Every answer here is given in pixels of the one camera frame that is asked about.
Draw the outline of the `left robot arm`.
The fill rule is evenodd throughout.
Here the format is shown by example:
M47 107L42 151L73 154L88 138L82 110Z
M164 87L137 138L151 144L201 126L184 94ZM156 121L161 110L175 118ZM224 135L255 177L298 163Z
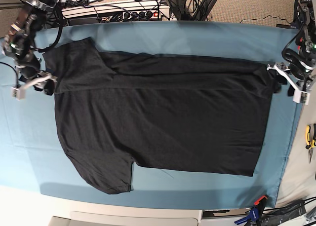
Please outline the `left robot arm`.
M281 52L288 64L275 63L267 70L276 74L280 84L290 85L288 96L295 103L307 105L316 84L316 0L294 0L291 28L298 32Z

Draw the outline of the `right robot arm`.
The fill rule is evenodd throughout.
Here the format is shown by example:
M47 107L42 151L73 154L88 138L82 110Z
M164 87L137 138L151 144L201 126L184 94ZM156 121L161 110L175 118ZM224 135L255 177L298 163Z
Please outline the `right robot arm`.
M26 0L16 20L11 24L2 43L2 53L13 59L12 67L15 83L11 88L12 96L17 100L25 98L26 90L33 87L36 91L53 95L57 78L51 72L40 68L41 61L35 52L46 53L53 49L62 34L63 24L59 25L55 41L46 48L36 47L35 38L38 31L47 23L47 14L57 10L57 18L62 20L59 0Z

